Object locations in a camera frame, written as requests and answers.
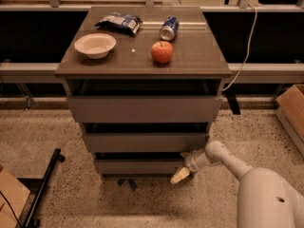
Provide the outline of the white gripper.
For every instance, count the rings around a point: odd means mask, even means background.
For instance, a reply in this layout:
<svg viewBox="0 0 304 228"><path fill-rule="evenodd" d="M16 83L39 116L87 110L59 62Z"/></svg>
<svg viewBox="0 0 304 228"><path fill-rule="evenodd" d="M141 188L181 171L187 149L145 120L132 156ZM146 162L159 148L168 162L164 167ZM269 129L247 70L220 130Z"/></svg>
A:
<svg viewBox="0 0 304 228"><path fill-rule="evenodd" d="M177 184L187 178L190 173L196 173L208 164L207 156L202 149L192 152L182 152L181 155L184 157L183 166L180 167L171 178L170 182L172 184Z"/></svg>

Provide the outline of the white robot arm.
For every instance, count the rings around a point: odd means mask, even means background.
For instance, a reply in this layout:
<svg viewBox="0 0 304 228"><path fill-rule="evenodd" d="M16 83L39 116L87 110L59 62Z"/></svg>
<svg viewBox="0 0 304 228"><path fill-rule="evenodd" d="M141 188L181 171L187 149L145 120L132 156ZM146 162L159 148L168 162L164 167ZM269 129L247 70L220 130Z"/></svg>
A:
<svg viewBox="0 0 304 228"><path fill-rule="evenodd" d="M202 149L186 153L171 183L217 164L239 181L237 228L304 228L304 197L277 172L253 167L220 141L209 141Z"/></svg>

